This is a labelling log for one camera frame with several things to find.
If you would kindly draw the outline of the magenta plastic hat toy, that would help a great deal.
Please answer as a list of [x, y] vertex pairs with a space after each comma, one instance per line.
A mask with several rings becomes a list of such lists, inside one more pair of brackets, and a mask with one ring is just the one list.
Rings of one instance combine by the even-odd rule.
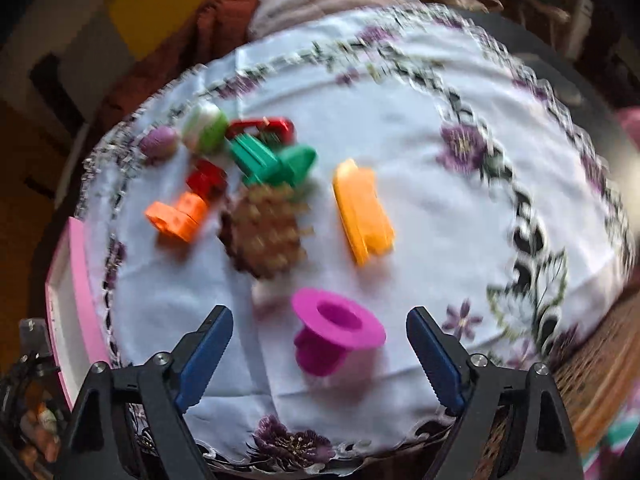
[[295, 359], [307, 374], [332, 375], [352, 352], [385, 344], [386, 331], [378, 318], [335, 292], [302, 288], [293, 295], [291, 304], [303, 323], [294, 339]]

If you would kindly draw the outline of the pink storage box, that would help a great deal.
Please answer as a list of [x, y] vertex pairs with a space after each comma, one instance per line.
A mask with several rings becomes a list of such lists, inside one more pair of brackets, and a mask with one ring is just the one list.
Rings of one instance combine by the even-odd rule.
[[44, 292], [51, 348], [60, 369], [58, 379], [67, 404], [72, 406], [90, 366], [110, 360], [89, 283], [85, 226], [78, 219], [67, 219]]

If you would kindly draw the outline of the orange linking cubes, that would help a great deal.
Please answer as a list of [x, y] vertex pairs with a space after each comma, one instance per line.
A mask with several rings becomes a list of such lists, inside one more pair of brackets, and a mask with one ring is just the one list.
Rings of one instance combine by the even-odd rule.
[[184, 192], [175, 205], [154, 202], [144, 215], [160, 234], [191, 243], [207, 213], [206, 200], [193, 192]]

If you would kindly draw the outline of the brown wooden massage brush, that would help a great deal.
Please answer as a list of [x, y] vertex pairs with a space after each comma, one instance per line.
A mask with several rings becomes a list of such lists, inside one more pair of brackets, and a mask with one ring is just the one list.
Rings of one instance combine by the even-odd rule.
[[314, 230], [298, 217], [308, 211], [287, 184], [251, 184], [221, 211], [218, 238], [235, 270], [272, 280], [307, 259], [303, 238]]

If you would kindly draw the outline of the orange plastic boat toy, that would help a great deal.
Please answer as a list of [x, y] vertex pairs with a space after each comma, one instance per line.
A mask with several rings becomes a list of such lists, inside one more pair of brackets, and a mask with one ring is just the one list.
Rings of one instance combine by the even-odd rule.
[[390, 252], [395, 231], [376, 192], [375, 172], [350, 158], [334, 171], [333, 191], [343, 230], [357, 266]]

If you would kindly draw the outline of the red linking cube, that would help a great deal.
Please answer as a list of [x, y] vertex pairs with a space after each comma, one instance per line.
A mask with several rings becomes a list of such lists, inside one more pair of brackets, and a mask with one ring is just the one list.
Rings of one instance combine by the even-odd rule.
[[209, 160], [200, 159], [186, 178], [186, 186], [209, 202], [227, 191], [227, 174]]

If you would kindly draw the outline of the purple oval soap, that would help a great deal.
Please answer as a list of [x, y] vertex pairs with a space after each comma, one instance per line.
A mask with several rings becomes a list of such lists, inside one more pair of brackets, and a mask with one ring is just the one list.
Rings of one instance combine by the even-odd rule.
[[171, 126], [158, 126], [151, 129], [141, 140], [141, 153], [149, 160], [163, 160], [177, 151], [179, 133]]

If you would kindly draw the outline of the green plastic stand toy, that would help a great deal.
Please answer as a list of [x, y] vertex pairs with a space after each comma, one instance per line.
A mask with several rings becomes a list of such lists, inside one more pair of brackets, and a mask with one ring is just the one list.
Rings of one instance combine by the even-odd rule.
[[297, 188], [316, 162], [317, 152], [305, 144], [273, 151], [254, 136], [242, 133], [230, 142], [230, 153], [243, 174], [246, 186], [264, 184]]

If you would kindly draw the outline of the green white round case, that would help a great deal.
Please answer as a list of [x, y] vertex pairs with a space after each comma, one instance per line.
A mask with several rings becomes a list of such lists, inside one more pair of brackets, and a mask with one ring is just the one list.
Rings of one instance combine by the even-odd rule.
[[214, 103], [199, 102], [190, 109], [182, 126], [182, 142], [194, 154], [216, 153], [224, 143], [229, 121]]

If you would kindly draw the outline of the white embroidered floral tablecloth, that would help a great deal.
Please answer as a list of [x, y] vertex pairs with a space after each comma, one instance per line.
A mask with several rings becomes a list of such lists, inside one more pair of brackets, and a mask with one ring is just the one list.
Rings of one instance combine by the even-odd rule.
[[184, 420], [207, 471], [352, 476], [451, 425], [406, 335], [562, 362], [637, 243], [608, 164], [514, 47], [438, 4], [344, 12], [187, 70], [99, 140], [76, 217], [108, 359], [222, 304]]

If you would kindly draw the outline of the red metallic carabiner capsule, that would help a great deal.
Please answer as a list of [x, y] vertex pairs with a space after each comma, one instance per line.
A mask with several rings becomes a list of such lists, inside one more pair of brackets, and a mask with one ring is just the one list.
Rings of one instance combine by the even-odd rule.
[[285, 117], [262, 117], [235, 119], [226, 130], [226, 139], [231, 141], [247, 133], [267, 145], [291, 145], [295, 142], [295, 126]]

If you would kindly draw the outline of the multicolour upholstered headboard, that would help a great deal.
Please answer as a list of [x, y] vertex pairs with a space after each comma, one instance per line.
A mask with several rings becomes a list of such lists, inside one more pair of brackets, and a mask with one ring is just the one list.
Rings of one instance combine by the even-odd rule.
[[85, 118], [108, 88], [188, 19], [204, 0], [32, 0], [1, 47], [1, 97], [47, 122], [29, 79], [49, 53], [62, 60], [66, 90]]

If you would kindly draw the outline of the rust brown blanket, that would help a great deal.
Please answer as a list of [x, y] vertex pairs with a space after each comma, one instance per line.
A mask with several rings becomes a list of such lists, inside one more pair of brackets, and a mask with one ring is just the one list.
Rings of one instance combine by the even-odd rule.
[[93, 127], [110, 130], [185, 70], [246, 44], [257, 7], [258, 0], [204, 0], [176, 32], [114, 84], [96, 111]]

